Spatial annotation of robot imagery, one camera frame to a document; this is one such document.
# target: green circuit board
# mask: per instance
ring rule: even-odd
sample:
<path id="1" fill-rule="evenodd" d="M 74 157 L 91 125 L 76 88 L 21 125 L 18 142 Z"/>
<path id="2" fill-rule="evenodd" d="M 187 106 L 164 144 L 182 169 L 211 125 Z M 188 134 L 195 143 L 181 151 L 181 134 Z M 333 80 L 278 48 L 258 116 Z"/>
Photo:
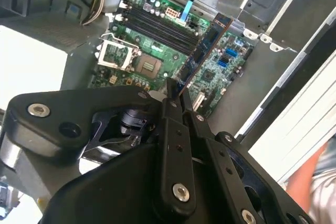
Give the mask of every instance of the green circuit board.
<path id="1" fill-rule="evenodd" d="M 178 12 L 178 15 L 183 11 L 182 7 L 168 0 L 128 1 L 143 8 L 146 7 L 144 5 L 150 5 L 151 9 L 154 8 L 155 12 L 160 11 L 160 14 L 166 13 L 167 8 Z M 188 15 L 186 24 L 181 24 L 178 16 L 173 18 L 168 15 L 161 15 L 161 17 L 172 27 L 182 26 L 186 33 L 197 35 L 199 38 L 202 37 L 202 33 L 210 25 L 208 20 L 192 13 Z M 136 85 L 144 88 L 145 91 L 159 90 L 163 87 L 166 77 L 174 78 L 187 59 L 186 54 L 137 31 L 126 28 L 123 22 L 113 23 L 113 34 L 115 38 L 137 45 L 142 53 L 134 57 L 128 71 L 98 65 L 91 84 L 92 87 Z M 206 117 L 212 113 L 224 95 L 226 88 L 235 77 L 239 76 L 241 66 L 245 63 L 245 54 L 252 48 L 253 46 L 244 38 L 229 32 L 222 37 L 188 86 L 192 101 L 194 103 L 200 101 L 196 106 L 198 112 Z M 234 57 L 229 56 L 225 53 L 226 49 L 233 50 L 236 55 Z M 121 66 L 126 54 L 126 48 L 113 49 L 111 47 L 106 50 L 104 60 Z M 226 57 L 227 60 L 225 66 L 223 63 L 218 63 L 223 57 Z"/>

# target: sata port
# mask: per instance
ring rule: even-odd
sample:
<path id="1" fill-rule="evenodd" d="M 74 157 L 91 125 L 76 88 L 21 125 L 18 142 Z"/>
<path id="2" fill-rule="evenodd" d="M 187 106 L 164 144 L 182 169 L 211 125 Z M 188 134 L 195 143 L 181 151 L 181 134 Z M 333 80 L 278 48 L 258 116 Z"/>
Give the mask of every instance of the sata port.
<path id="1" fill-rule="evenodd" d="M 223 67 L 223 68 L 226 68 L 227 67 L 227 64 L 225 63 L 225 62 L 223 62 L 223 61 L 218 61 L 218 65 L 220 65 L 221 67 Z"/>
<path id="2" fill-rule="evenodd" d="M 230 48 L 226 48 L 225 53 L 235 58 L 238 56 L 238 53 Z"/>

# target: chip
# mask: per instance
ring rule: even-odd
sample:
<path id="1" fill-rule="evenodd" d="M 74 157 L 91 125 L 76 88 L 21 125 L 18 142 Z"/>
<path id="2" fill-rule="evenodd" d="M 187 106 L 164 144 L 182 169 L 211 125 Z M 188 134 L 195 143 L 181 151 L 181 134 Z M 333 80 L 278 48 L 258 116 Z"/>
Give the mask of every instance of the chip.
<path id="1" fill-rule="evenodd" d="M 206 69 L 203 72 L 201 79 L 204 80 L 204 81 L 207 81 L 207 82 L 211 82 L 214 79 L 215 75 L 216 75 L 216 73 Z"/>
<path id="2" fill-rule="evenodd" d="M 140 56 L 136 66 L 136 72 L 154 79 L 161 68 L 162 62 L 146 54 Z"/>

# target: metal screw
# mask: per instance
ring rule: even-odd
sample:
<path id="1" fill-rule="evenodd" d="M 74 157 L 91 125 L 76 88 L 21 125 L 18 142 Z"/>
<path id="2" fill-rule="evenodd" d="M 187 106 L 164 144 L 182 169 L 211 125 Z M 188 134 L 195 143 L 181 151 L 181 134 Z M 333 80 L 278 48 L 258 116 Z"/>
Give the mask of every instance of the metal screw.
<path id="1" fill-rule="evenodd" d="M 147 95 L 145 93 L 139 92 L 138 95 L 143 99 L 147 98 Z"/>
<path id="2" fill-rule="evenodd" d="M 197 117 L 197 119 L 199 119 L 201 122 L 204 121 L 204 118 L 203 118 L 201 115 L 197 115 L 196 117 Z"/>
<path id="3" fill-rule="evenodd" d="M 303 224 L 309 224 L 303 216 L 299 215 L 299 218 Z"/>
<path id="4" fill-rule="evenodd" d="M 177 108 L 177 105 L 176 105 L 176 103 L 175 103 L 175 102 L 173 102 L 173 101 L 170 101 L 169 103 L 170 103 L 170 105 L 171 105 L 171 106 L 173 106 L 174 108 Z"/>
<path id="5" fill-rule="evenodd" d="M 232 142 L 232 138 L 229 135 L 225 135 L 225 139 L 228 140 L 229 142 Z"/>
<path id="6" fill-rule="evenodd" d="M 190 198 L 188 189 L 182 184 L 175 184 L 173 186 L 173 194 L 179 201 L 182 202 L 187 202 Z"/>
<path id="7" fill-rule="evenodd" d="M 34 103 L 28 107 L 28 113 L 37 116 L 38 118 L 45 118 L 50 114 L 50 109 L 41 103 Z"/>
<path id="8" fill-rule="evenodd" d="M 248 210 L 243 210 L 242 213 L 241 213 L 241 216 L 243 217 L 244 221 L 247 223 L 247 224 L 256 224 L 257 221 L 256 219 L 254 218 L 254 216 L 248 211 Z"/>

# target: white cable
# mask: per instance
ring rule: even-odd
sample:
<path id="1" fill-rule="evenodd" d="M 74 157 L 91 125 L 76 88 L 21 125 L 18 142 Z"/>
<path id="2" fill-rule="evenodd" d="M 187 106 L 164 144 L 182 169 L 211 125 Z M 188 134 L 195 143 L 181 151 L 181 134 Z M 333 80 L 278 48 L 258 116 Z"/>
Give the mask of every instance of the white cable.
<path id="1" fill-rule="evenodd" d="M 88 21 L 86 21 L 85 23 L 83 23 L 82 25 L 83 26 L 88 25 L 91 22 L 93 22 L 94 20 L 96 20 L 99 17 L 101 11 L 103 10 L 103 7 L 104 7 L 104 0 L 100 0 L 100 5 L 99 5 L 99 8 L 98 8 L 96 14 L 92 18 L 90 18 Z"/>

